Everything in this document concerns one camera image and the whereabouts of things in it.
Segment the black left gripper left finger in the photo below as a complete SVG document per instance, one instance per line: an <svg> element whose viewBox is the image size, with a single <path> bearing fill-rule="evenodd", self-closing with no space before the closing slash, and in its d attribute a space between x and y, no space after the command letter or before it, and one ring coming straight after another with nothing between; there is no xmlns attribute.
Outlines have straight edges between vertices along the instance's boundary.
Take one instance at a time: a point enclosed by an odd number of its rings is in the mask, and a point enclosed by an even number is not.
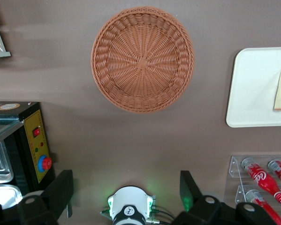
<svg viewBox="0 0 281 225"><path fill-rule="evenodd" d="M41 194L28 194L17 205L20 224L57 225L73 192L73 172L63 170Z"/></svg>

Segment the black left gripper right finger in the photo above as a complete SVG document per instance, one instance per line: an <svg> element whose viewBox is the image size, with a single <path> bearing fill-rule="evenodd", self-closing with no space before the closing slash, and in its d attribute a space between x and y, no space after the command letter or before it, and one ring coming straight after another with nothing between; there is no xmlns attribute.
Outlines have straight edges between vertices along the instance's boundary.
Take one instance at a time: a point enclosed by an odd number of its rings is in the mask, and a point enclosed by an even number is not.
<svg viewBox="0 0 281 225"><path fill-rule="evenodd" d="M180 198L184 207L176 225L224 225L221 203L212 195L203 195L189 171L180 172Z"/></svg>

